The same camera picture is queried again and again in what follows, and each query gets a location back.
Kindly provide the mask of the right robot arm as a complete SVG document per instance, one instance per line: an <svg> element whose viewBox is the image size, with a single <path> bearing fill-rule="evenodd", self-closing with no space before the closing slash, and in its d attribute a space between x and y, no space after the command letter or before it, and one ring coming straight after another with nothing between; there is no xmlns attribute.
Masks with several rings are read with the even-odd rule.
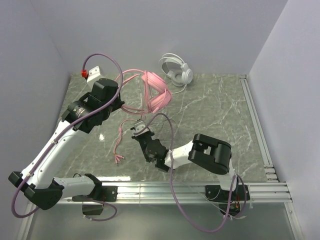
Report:
<svg viewBox="0 0 320 240"><path fill-rule="evenodd" d="M189 143L170 153L159 139L153 139L153 135L149 129L141 133L132 129L131 138L138 141L147 162L155 163L155 167L163 172L193 163L217 175L223 191L230 189L236 174L232 166L232 146L229 143L197 133Z"/></svg>

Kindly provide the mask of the pink headphones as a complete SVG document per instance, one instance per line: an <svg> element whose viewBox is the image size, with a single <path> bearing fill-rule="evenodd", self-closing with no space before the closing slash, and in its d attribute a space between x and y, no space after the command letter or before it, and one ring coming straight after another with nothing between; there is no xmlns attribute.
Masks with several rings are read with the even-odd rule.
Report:
<svg viewBox="0 0 320 240"><path fill-rule="evenodd" d="M128 84L136 77L140 77L143 81L143 105L146 109L135 108L123 104L121 109L131 115L155 114L164 109L172 100L173 93L169 90L167 83L159 75L154 72L140 69L128 69L122 72L125 74L134 73L132 76L124 79L122 86Z"/></svg>

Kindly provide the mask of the white headphones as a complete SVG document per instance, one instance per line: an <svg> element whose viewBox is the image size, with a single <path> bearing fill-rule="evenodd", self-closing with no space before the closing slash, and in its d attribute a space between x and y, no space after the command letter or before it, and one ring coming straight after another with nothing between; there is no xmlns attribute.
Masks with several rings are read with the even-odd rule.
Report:
<svg viewBox="0 0 320 240"><path fill-rule="evenodd" d="M181 93L193 80L194 73L188 64L177 54L165 53L159 60L159 66L176 87L183 87L182 90L173 92Z"/></svg>

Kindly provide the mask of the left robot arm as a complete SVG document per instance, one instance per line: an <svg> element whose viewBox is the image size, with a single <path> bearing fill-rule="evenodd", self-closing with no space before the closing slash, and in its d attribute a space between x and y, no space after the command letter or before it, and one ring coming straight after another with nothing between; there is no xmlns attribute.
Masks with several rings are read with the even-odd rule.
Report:
<svg viewBox="0 0 320 240"><path fill-rule="evenodd" d="M70 153L86 140L96 126L124 104L114 80L97 80L90 92L70 103L45 147L23 171L12 172L8 179L38 208L48 210L59 200L85 196L102 200L102 182L90 173L80 177L56 177L57 171Z"/></svg>

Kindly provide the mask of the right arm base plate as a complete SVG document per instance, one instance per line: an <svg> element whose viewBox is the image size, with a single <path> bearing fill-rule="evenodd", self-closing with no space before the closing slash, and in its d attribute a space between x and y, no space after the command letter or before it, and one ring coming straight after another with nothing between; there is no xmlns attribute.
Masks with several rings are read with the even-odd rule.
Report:
<svg viewBox="0 0 320 240"><path fill-rule="evenodd" d="M222 203L228 200L226 193L221 189L220 185L205 185L204 197L211 202Z"/></svg>

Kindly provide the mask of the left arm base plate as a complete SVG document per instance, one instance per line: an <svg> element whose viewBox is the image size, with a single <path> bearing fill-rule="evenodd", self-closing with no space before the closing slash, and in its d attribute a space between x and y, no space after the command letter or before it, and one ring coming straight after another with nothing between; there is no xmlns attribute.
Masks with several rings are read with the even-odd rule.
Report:
<svg viewBox="0 0 320 240"><path fill-rule="evenodd" d="M89 195L78 195L72 197L73 202L84 202L95 200L100 202L115 202L117 200L118 187L114 185L96 186Z"/></svg>

